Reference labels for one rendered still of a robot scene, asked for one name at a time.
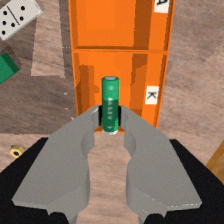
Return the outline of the white domino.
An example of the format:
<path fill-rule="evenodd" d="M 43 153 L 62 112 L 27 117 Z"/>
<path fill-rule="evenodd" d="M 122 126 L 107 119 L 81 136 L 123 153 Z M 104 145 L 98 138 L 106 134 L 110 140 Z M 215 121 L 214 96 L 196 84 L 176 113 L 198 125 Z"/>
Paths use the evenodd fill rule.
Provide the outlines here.
<path fill-rule="evenodd" d="M 11 0 L 0 9 L 0 37 L 9 39 L 42 13 L 35 0 Z"/>

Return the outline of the brass hex nut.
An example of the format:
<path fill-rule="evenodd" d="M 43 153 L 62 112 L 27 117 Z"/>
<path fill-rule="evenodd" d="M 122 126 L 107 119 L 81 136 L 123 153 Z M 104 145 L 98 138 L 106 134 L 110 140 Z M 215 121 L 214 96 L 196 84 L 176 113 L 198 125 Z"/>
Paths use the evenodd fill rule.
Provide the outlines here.
<path fill-rule="evenodd" d="M 24 153 L 24 149 L 21 147 L 21 146 L 17 146 L 17 145 L 15 145 L 13 148 L 12 148 L 12 150 L 11 150 L 11 154 L 15 157 L 15 158 L 17 158 L 18 156 L 20 156 L 22 153 Z"/>

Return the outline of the orange bin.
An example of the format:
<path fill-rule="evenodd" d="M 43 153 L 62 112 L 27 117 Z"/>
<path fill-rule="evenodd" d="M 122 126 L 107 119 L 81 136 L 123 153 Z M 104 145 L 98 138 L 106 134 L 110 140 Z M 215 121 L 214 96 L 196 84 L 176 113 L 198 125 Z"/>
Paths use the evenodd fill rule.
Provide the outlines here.
<path fill-rule="evenodd" d="M 119 105 L 157 128 L 174 5 L 175 0 L 69 0 L 77 117 L 101 105 L 101 78 L 117 76 Z"/>

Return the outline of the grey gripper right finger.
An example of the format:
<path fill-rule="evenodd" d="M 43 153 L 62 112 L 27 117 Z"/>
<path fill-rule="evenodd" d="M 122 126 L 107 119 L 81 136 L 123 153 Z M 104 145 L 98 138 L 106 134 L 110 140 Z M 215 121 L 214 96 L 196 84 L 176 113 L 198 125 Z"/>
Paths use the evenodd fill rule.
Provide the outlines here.
<path fill-rule="evenodd" d="M 118 125 L 131 156 L 126 203 L 139 224 L 154 213 L 165 224 L 224 224 L 224 184 L 205 165 L 125 105 Z"/>

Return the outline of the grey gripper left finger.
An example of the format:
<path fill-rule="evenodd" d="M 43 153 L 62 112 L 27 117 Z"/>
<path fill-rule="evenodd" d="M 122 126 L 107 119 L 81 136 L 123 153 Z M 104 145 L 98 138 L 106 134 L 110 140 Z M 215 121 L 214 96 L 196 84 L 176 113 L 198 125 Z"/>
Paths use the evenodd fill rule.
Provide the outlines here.
<path fill-rule="evenodd" d="M 97 104 L 41 137 L 0 172 L 0 224 L 47 224 L 52 212 L 62 212 L 69 224 L 76 224 L 89 203 L 86 159 L 101 121 Z"/>

